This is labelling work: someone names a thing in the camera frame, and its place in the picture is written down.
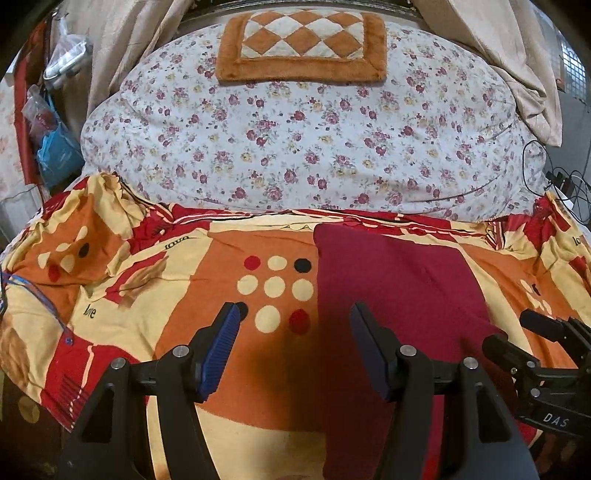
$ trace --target cream circle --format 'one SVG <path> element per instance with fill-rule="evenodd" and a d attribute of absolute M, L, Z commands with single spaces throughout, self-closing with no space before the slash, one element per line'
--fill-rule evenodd
<path fill-rule="evenodd" d="M 264 288 L 268 297 L 276 299 L 285 292 L 285 282 L 281 277 L 271 277 L 265 282 Z"/>
<path fill-rule="evenodd" d="M 37 404 L 29 397 L 22 396 L 18 400 L 18 411 L 21 413 L 21 417 L 29 423 L 37 423 L 41 412 Z"/>
<path fill-rule="evenodd" d="M 74 270 L 74 264 L 76 263 L 76 259 L 74 255 L 66 255 L 64 258 L 61 259 L 60 266 L 68 273 L 72 273 Z"/>
<path fill-rule="evenodd" d="M 291 286 L 291 292 L 296 300 L 308 301 L 314 294 L 314 285 L 309 280 L 301 278 L 296 280 Z"/>
<path fill-rule="evenodd" d="M 88 235 L 88 227 L 86 225 L 82 225 L 82 227 L 80 227 L 80 231 L 78 231 L 78 235 L 76 235 L 76 241 L 82 240 L 86 237 L 86 235 Z"/>
<path fill-rule="evenodd" d="M 530 293 L 534 292 L 534 290 L 530 287 L 530 284 L 528 284 L 523 278 L 521 279 L 521 286 Z"/>
<path fill-rule="evenodd" d="M 542 300 L 542 305 L 544 306 L 544 308 L 548 312 L 548 315 L 551 316 L 552 315 L 552 307 L 550 306 L 550 304 L 547 301 Z"/>
<path fill-rule="evenodd" d="M 255 315 L 255 326 L 259 332 L 271 333 L 281 323 L 281 313 L 273 305 L 265 305 Z"/>
<path fill-rule="evenodd" d="M 39 256 L 37 257 L 37 264 L 39 265 L 39 268 L 45 268 L 47 266 L 47 260 L 49 260 L 49 255 L 51 255 L 51 252 L 39 254 Z"/>
<path fill-rule="evenodd" d="M 275 255 L 267 261 L 267 266 L 273 271 L 283 270 L 287 266 L 287 260 L 279 255 Z"/>
<path fill-rule="evenodd" d="M 242 295 L 250 295 L 257 287 L 258 279 L 254 275 L 244 275 L 236 284 L 236 288 Z"/>

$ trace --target checkered pillow mat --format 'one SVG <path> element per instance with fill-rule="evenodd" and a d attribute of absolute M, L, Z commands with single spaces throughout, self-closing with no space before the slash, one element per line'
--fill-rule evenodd
<path fill-rule="evenodd" d="M 368 82 L 386 76 L 384 21 L 333 9 L 282 9 L 238 15 L 223 33 L 220 81 Z"/>

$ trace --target blue wire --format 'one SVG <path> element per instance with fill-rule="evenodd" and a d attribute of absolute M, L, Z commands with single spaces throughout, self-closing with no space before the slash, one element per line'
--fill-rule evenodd
<path fill-rule="evenodd" d="M 47 310 L 49 310 L 49 312 L 55 317 L 55 319 L 57 320 L 57 323 L 60 324 L 61 329 L 64 332 L 69 333 L 69 336 L 66 338 L 66 343 L 68 345 L 74 344 L 74 339 L 72 338 L 72 331 L 67 327 L 67 325 L 64 322 L 62 322 L 60 320 L 60 316 L 57 312 L 56 306 L 53 304 L 53 302 L 50 299 L 48 299 L 45 296 L 45 294 L 39 289 L 39 287 L 37 287 L 34 283 L 30 282 L 26 278 L 22 278 L 18 275 L 15 275 L 15 274 L 10 274 L 8 272 L 4 272 L 4 277 L 5 277 L 5 280 L 4 280 L 5 284 L 16 285 L 17 287 L 24 287 L 30 293 L 32 293 L 35 296 L 35 298 L 37 300 L 39 300 L 41 302 L 41 304 L 43 304 L 43 306 Z"/>

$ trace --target red cloth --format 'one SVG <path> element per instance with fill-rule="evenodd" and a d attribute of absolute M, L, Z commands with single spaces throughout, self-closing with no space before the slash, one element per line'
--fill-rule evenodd
<path fill-rule="evenodd" d="M 45 21 L 39 23 L 22 48 L 14 72 L 14 128 L 17 132 L 18 154 L 21 158 L 22 175 L 25 184 L 41 185 L 41 177 L 35 152 L 29 138 L 29 125 L 22 114 L 27 103 L 27 91 L 38 82 L 43 73 L 43 43 L 47 29 Z"/>
<path fill-rule="evenodd" d="M 314 241 L 327 412 L 324 478 L 371 478 L 393 412 L 373 392 L 351 335 L 349 309 L 356 301 L 364 301 L 402 343 L 431 359 L 476 357 L 511 408 L 511 377 L 481 349 L 484 338 L 500 330 L 490 323 L 478 282 L 458 250 L 332 224 L 317 226 Z M 437 474 L 442 423 L 443 397 L 435 397 L 425 479 Z M 522 431 L 533 439 L 534 429 Z"/>

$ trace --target polka dot pattern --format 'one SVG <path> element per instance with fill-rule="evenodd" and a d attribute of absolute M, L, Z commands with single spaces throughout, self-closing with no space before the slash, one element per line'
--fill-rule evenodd
<path fill-rule="evenodd" d="M 21 417 L 29 423 L 37 423 L 41 416 L 39 406 L 29 397 L 23 396 L 18 400 L 18 411 L 21 413 Z"/>
<path fill-rule="evenodd" d="M 86 225 L 82 225 L 78 231 L 78 235 L 76 235 L 76 241 L 82 240 L 86 237 L 86 235 L 88 235 L 88 227 Z"/>
<path fill-rule="evenodd" d="M 254 271 L 261 266 L 261 259 L 256 255 L 251 255 L 244 261 L 244 268 Z"/>
<path fill-rule="evenodd" d="M 265 282 L 264 289 L 268 297 L 276 299 L 285 291 L 285 282 L 281 277 L 271 277 Z"/>
<path fill-rule="evenodd" d="M 308 301 L 314 295 L 314 285 L 309 280 L 301 278 L 291 286 L 291 292 L 296 300 Z"/>
<path fill-rule="evenodd" d="M 254 275 L 244 275 L 236 284 L 236 288 L 242 295 L 250 295 L 257 287 L 258 279 Z"/>
<path fill-rule="evenodd" d="M 49 277 L 49 280 L 54 283 L 58 281 L 61 277 L 60 267 L 57 265 L 50 265 L 49 270 L 47 271 L 47 276 Z"/>
<path fill-rule="evenodd" d="M 298 258 L 294 262 L 295 271 L 298 273 L 308 273 L 312 270 L 312 262 L 307 258 Z"/>
<path fill-rule="evenodd" d="M 310 330 L 310 315 L 305 310 L 298 309 L 291 314 L 289 325 L 296 335 L 305 335 Z"/>
<path fill-rule="evenodd" d="M 273 271 L 283 270 L 287 266 L 287 260 L 279 255 L 274 255 L 267 261 L 267 266 Z"/>
<path fill-rule="evenodd" d="M 90 250 L 90 245 L 88 244 L 88 242 L 86 242 L 84 245 L 80 247 L 80 250 L 78 250 L 78 256 L 80 258 L 84 258 L 86 255 L 88 255 L 88 250 Z"/>
<path fill-rule="evenodd" d="M 76 260 L 74 259 L 74 255 L 66 255 L 61 259 L 60 267 L 66 270 L 68 273 L 71 273 L 72 270 L 74 270 L 75 263 Z"/>
<path fill-rule="evenodd" d="M 236 303 L 236 307 L 238 307 L 238 311 L 240 312 L 240 320 L 244 320 L 248 315 L 248 305 L 243 301 L 239 301 Z"/>
<path fill-rule="evenodd" d="M 281 313 L 273 305 L 265 305 L 255 315 L 255 326 L 259 332 L 272 333 L 281 323 Z"/>
<path fill-rule="evenodd" d="M 542 300 L 542 305 L 544 306 L 544 309 L 548 312 L 548 315 L 552 316 L 552 307 L 550 306 L 550 304 L 547 301 Z"/>
<path fill-rule="evenodd" d="M 45 252 L 44 254 L 40 254 L 37 257 L 37 265 L 39 265 L 40 269 L 43 269 L 47 266 L 47 261 L 49 260 L 49 255 L 51 255 L 51 252 Z"/>

